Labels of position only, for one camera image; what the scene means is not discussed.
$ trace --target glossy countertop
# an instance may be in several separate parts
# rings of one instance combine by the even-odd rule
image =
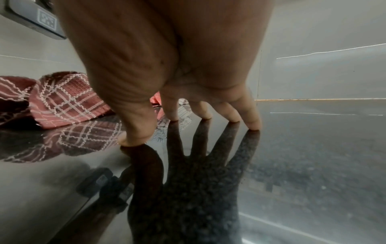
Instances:
[[[115,116],[1,129],[0,243],[384,243],[386,100],[258,106],[261,132],[157,108],[135,148]]]

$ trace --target red checkered towel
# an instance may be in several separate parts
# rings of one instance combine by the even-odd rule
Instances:
[[[161,105],[159,93],[153,105]],[[43,129],[73,125],[112,113],[92,90],[86,74],[56,72],[38,80],[0,76],[0,125],[32,116]]]

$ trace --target kitchen counter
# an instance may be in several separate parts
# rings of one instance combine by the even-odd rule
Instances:
[[[2,129],[0,243],[383,243],[386,100],[259,109],[261,132],[158,108],[122,150],[115,116]]]

